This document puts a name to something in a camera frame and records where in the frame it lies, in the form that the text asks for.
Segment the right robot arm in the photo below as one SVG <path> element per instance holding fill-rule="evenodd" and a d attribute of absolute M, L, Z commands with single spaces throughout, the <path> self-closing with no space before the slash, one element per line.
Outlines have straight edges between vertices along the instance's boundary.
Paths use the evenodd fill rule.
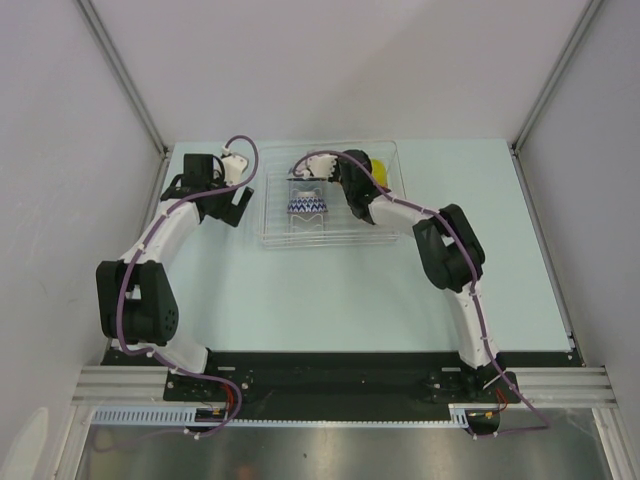
<path fill-rule="evenodd" d="M 456 204 L 430 210 L 392 194 L 373 178 L 361 150 L 337 154 L 330 179 L 341 184 L 356 218 L 412 237 L 428 280 L 447 294 L 458 336 L 458 354 L 468 371 L 463 393 L 484 401 L 497 389 L 502 367 L 484 316 L 480 279 L 484 250 L 464 211 Z"/>

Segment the clear plastic dish rack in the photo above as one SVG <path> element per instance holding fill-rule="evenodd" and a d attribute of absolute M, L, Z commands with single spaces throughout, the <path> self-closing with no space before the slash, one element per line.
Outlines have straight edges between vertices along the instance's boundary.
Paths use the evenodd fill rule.
<path fill-rule="evenodd" d="M 362 150 L 382 161 L 387 169 L 388 187 L 405 196 L 397 144 L 393 141 L 352 141 L 267 146 L 260 152 L 261 207 L 258 236 L 266 248 L 298 248 L 389 244 L 400 234 L 389 228 L 357 219 L 347 204 L 342 187 L 326 180 L 287 181 L 290 169 L 305 154 L 319 150 Z M 323 214 L 287 213 L 290 199 L 322 197 L 328 207 Z"/>

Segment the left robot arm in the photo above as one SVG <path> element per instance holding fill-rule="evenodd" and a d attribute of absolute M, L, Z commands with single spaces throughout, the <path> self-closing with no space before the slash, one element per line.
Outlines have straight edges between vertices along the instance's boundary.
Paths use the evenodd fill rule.
<path fill-rule="evenodd" d="M 236 227 L 253 195 L 236 190 L 249 161 L 225 148 L 221 156 L 189 153 L 183 172 L 161 194 L 156 215 L 119 259 L 96 269 L 101 328 L 131 356 L 159 355 L 172 369 L 189 371 L 186 387 L 197 398 L 214 397 L 221 376 L 206 366 L 208 350 L 180 325 L 167 272 L 187 238 L 207 217 Z"/>

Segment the blue floral white bowl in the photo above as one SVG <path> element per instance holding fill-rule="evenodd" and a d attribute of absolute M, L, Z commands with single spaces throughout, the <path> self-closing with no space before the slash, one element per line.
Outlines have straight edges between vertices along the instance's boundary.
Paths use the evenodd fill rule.
<path fill-rule="evenodd" d="M 306 181 L 307 177 L 303 174 L 297 174 L 293 171 L 289 171 L 286 176 L 287 181 Z"/>

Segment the orange blue patterned bowl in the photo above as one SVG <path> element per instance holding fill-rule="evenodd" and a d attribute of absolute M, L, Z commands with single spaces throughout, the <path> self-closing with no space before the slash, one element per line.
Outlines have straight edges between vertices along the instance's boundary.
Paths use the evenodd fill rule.
<path fill-rule="evenodd" d="M 322 197 L 295 197 L 289 200 L 287 213 L 292 215 L 323 214 L 328 211 L 327 204 Z"/>

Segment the yellow-green plastic bowl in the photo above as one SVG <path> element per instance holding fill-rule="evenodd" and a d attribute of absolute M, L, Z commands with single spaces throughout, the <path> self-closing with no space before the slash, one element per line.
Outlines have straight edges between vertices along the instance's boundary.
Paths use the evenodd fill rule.
<path fill-rule="evenodd" d="M 371 160 L 371 175 L 383 189 L 388 189 L 388 174 L 384 163 L 378 159 Z"/>

